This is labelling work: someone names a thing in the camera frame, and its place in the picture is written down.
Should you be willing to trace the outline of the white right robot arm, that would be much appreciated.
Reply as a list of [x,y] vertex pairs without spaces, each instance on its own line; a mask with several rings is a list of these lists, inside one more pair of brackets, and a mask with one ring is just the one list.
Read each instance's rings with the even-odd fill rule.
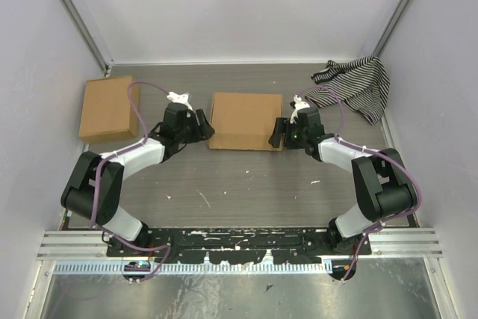
[[356,204],[331,219],[326,230],[326,242],[337,255],[347,254],[359,235],[392,217],[406,216],[419,204],[416,185],[397,150],[368,149],[327,134],[316,108],[296,108],[293,117],[278,117],[269,144],[302,149],[314,160],[352,174]]

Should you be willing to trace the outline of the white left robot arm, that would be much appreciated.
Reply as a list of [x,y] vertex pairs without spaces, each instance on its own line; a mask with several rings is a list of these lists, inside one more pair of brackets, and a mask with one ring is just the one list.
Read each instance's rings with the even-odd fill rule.
[[150,247],[149,227],[120,206],[123,182],[135,173],[168,161],[186,145],[208,140],[214,129],[202,109],[172,102],[164,118],[146,138],[115,152],[80,155],[63,190],[60,203],[113,235],[132,256],[145,255]]

